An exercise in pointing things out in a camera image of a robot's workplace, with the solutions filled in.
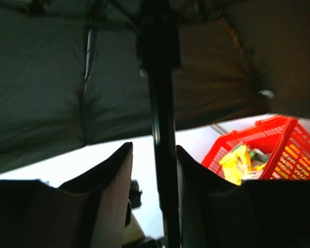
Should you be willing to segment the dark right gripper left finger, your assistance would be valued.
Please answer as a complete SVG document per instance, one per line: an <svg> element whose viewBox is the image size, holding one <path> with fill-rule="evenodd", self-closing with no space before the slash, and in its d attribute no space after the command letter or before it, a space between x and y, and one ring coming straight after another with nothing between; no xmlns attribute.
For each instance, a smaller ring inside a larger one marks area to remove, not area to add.
<svg viewBox="0 0 310 248"><path fill-rule="evenodd" d="M54 188L0 180L0 247L121 247L133 145Z"/></svg>

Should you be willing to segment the cream folding umbrella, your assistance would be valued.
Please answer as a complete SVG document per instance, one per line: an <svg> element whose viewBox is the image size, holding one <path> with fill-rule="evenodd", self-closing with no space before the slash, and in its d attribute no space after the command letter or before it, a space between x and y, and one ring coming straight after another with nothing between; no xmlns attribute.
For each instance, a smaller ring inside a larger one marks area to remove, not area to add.
<svg viewBox="0 0 310 248"><path fill-rule="evenodd" d="M175 130L310 119L310 1L0 1L0 173L154 138L181 243Z"/></svg>

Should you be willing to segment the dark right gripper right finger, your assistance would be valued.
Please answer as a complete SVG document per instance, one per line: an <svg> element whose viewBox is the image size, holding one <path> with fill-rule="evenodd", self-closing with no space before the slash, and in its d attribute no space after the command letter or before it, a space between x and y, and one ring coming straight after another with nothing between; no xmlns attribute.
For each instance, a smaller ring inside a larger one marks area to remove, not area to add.
<svg viewBox="0 0 310 248"><path fill-rule="evenodd" d="M177 147L183 247L310 247L310 181L232 184Z"/></svg>

